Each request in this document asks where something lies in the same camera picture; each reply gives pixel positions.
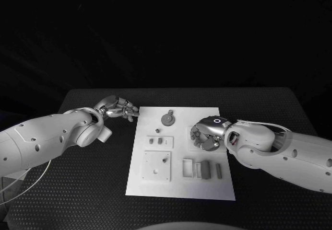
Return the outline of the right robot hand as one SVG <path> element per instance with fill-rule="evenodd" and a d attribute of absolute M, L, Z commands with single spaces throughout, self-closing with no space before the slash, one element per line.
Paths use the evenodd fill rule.
<path fill-rule="evenodd" d="M 218 150 L 231 125 L 229 120 L 216 115 L 201 119 L 190 128 L 193 146 L 203 151 Z"/>

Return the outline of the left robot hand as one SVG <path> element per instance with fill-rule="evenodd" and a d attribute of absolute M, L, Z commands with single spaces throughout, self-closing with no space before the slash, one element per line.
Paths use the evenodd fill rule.
<path fill-rule="evenodd" d="M 104 120 L 123 117 L 130 122 L 138 117 L 138 108 L 125 99 L 115 95 L 105 97 L 94 106 Z"/>

